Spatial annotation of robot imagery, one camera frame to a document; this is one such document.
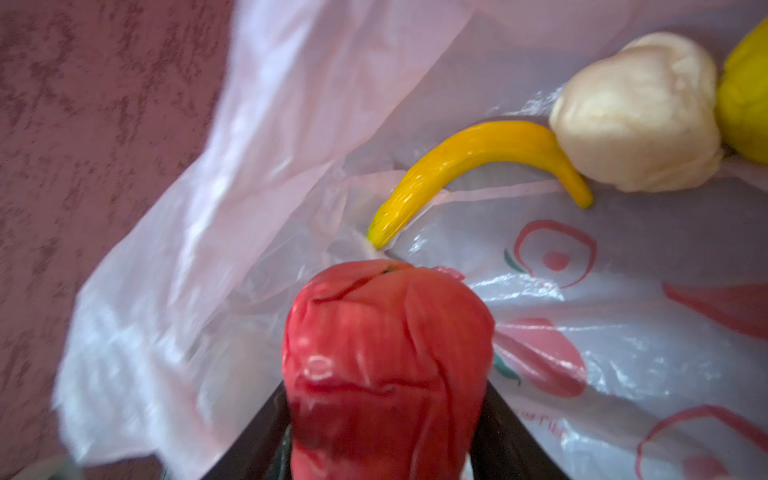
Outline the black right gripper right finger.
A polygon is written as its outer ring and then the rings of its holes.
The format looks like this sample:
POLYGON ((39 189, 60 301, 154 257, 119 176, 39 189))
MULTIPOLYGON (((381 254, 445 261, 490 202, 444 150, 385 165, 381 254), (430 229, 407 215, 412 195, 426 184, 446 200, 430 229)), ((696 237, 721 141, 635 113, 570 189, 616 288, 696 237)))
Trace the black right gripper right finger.
POLYGON ((479 480, 569 480, 490 381, 470 448, 479 480))

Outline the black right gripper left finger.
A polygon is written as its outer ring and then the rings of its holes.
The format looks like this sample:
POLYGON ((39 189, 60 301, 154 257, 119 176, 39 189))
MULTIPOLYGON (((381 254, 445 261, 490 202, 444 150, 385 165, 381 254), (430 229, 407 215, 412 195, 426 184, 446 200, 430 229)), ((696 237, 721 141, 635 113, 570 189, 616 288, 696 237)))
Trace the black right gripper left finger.
POLYGON ((291 421, 280 383, 203 480, 290 479, 291 421))

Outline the red strawberry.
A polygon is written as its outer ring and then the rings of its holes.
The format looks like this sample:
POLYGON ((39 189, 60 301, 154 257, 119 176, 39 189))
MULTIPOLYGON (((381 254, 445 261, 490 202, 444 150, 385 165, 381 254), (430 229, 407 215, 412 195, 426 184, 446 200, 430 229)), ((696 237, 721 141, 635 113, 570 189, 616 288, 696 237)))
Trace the red strawberry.
POLYGON ((297 295, 282 374, 296 479, 457 479, 493 317, 460 280, 395 260, 330 267, 297 295))

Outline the pink printed plastic bag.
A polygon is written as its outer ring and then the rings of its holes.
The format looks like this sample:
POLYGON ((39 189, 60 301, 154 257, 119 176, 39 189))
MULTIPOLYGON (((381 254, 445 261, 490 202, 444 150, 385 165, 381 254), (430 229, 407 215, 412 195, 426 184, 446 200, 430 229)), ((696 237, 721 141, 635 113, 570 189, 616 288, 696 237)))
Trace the pink printed plastic bag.
MULTIPOLYGON (((206 149, 75 302, 53 405, 84 464, 222 457, 280 379, 320 270, 374 256, 406 168, 483 120, 544 120, 562 86, 671 30, 722 58, 763 1, 239 1, 206 149)), ((461 272, 498 323, 490 378, 574 479, 767 475, 767 172, 581 209, 486 166, 386 248, 461 272)))

